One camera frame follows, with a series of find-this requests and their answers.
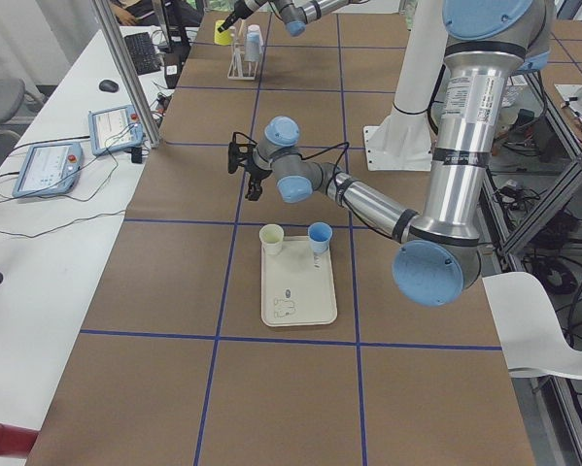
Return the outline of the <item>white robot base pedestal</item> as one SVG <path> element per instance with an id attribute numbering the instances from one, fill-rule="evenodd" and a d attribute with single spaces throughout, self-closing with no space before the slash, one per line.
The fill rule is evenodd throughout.
<path id="1" fill-rule="evenodd" d="M 421 0 L 398 78 L 392 110 L 378 126 L 366 126 L 364 146 L 370 171 L 420 171 L 431 165 L 428 107 L 439 86 L 447 32 L 443 3 Z"/>

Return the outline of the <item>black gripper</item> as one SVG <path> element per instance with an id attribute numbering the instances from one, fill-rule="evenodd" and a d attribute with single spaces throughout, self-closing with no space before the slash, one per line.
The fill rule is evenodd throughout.
<path id="1" fill-rule="evenodd" d="M 236 22 L 236 14 L 230 14 L 218 27 L 219 32 L 228 30 Z M 261 182 L 271 175 L 271 170 L 261 168 L 257 164 L 257 144 L 254 142 L 238 143 L 235 138 L 228 144 L 227 172 L 234 174 L 242 167 L 249 174 L 249 182 L 245 194 L 247 200 L 257 201 L 262 194 Z"/>

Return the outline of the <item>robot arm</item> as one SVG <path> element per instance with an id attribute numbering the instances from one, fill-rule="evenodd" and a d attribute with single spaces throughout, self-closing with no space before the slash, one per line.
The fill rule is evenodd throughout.
<path id="1" fill-rule="evenodd" d="M 473 215 L 509 78 L 541 69 L 555 17 L 550 1 L 422 1 L 414 16 L 393 109 L 367 131 L 365 147 L 386 169 L 426 170 L 421 212 L 299 152 L 299 129 L 277 116 L 258 142 L 231 142 L 230 172 L 250 176 L 247 196 L 273 177 L 282 199 L 320 192 L 400 243 L 393 276 L 425 306 L 455 301 L 481 272 Z"/>
<path id="2" fill-rule="evenodd" d="M 307 24 L 317 21 L 338 9 L 357 3 L 358 1 L 348 0 L 318 0 L 307 1 L 303 5 L 296 6 L 292 1 L 272 1 L 282 23 L 293 37 L 301 35 L 305 31 Z M 228 30 L 236 21 L 247 19 L 264 4 L 265 1 L 236 1 L 233 11 L 224 20 L 223 24 L 217 27 L 217 31 L 224 32 Z"/>

